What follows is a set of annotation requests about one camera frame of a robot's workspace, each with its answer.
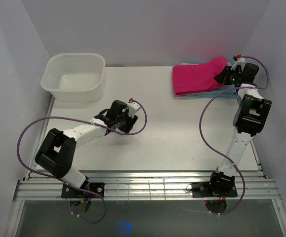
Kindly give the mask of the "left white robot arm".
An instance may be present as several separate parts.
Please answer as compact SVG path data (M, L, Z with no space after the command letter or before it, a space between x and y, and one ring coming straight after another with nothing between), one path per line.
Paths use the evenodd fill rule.
M35 162L58 180L73 185L78 197L89 193L87 177L73 167L76 149L86 143L108 135L112 130L129 134L138 120L136 113L141 106L134 102L115 100L109 109L101 111L89 123L58 130L51 129L39 148Z

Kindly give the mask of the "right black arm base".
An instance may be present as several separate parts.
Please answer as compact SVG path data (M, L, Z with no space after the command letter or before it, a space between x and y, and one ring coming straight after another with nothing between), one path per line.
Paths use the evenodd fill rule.
M234 186L229 192L214 188L209 182L193 182L186 187L187 192L191 192L194 198L235 198L238 196Z

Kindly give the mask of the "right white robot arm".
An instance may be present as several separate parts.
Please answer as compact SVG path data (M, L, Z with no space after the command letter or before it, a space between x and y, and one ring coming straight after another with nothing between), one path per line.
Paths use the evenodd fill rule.
M272 102L263 98L253 84L259 71L256 64L243 58L232 66L226 66L214 79L223 85L234 85L241 102L233 120L235 128L226 158L212 173L208 191L213 196L225 195L235 189L236 167L247 145L264 128Z

